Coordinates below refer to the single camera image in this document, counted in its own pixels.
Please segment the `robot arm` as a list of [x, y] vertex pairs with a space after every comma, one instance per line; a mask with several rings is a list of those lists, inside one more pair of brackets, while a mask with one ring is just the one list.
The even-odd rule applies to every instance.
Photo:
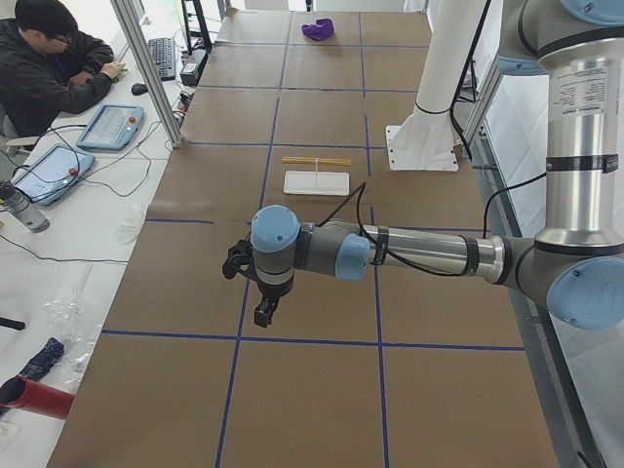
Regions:
[[369, 265], [382, 264], [480, 276], [580, 329], [622, 320], [623, 239], [612, 226], [622, 3], [505, 2], [498, 67], [505, 75], [549, 79], [543, 229], [530, 239], [475, 239], [338, 219], [302, 223], [285, 207], [266, 207], [253, 218], [248, 246], [248, 274], [262, 294], [258, 326], [271, 323], [296, 270], [357, 281]]

